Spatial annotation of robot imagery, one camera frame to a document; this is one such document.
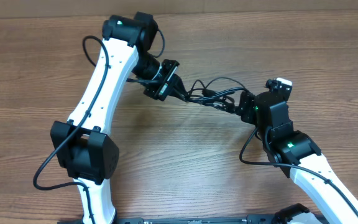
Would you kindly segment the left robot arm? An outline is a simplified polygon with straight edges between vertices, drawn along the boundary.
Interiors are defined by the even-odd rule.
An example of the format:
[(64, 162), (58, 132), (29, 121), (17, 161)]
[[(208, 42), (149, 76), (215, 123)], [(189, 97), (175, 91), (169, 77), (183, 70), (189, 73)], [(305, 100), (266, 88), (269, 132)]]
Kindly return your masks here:
[(150, 98), (186, 99), (187, 91), (175, 73), (179, 63), (159, 62), (148, 52), (157, 32), (153, 16), (143, 12), (132, 19), (111, 16), (106, 20), (100, 55), (85, 93), (67, 121), (56, 121), (51, 128), (53, 153), (80, 191), (84, 215), (79, 223), (116, 221), (109, 180), (117, 167), (119, 149), (110, 133), (129, 75), (136, 75), (134, 82), (143, 85)]

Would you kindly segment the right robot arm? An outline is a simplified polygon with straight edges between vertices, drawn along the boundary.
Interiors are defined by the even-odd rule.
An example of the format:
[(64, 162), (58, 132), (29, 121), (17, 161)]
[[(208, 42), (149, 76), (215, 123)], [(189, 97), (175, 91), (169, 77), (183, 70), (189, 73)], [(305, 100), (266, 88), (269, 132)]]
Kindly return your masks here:
[(358, 223), (358, 200), (340, 181), (312, 138), (294, 129), (287, 99), (279, 91), (241, 93), (242, 120), (255, 126), (252, 135), (261, 140), (268, 157), (262, 165), (280, 168), (329, 223)]

